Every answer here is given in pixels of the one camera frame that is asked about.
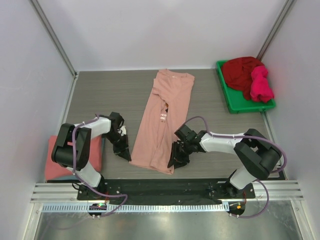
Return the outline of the pink printed t shirt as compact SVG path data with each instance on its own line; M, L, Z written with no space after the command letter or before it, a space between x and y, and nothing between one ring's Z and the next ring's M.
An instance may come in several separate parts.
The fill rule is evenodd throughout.
M137 167L173 174L169 166L175 131L186 121L195 77L161 69L153 80L131 153Z

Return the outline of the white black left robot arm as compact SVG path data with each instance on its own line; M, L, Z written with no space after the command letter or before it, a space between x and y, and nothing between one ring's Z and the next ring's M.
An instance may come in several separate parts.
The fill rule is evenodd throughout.
M108 139L113 153L130 162L132 159L124 123L120 113L111 112L110 115L97 115L88 122L64 123L58 132L51 160L68 169L82 182L82 191L88 191L95 200L105 197L107 188L104 177L89 161L91 141L96 137Z

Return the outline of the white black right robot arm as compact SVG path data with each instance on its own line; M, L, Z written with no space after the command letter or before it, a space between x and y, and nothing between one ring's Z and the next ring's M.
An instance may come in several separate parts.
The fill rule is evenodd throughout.
M242 167L236 169L218 188L225 196L237 198L255 180L267 180L282 157L281 151L259 131L250 128L236 135L215 135L205 130L196 133L183 124L174 133L167 167L181 168L190 162L193 153L221 152L236 155Z

